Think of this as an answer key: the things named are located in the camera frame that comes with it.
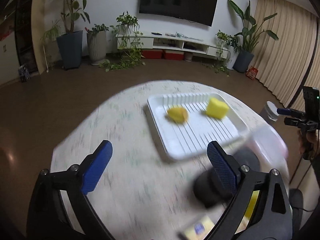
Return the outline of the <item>person's right hand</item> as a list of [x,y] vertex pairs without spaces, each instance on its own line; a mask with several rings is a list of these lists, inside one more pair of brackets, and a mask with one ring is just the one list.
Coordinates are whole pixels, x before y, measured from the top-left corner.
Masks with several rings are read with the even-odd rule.
[[301,130],[298,130],[298,143],[299,143],[299,153],[304,154],[307,141],[313,145],[313,152],[310,153],[310,160],[313,160],[316,158],[316,156],[319,154],[319,130],[315,130],[312,132],[306,133],[306,135],[303,135]]

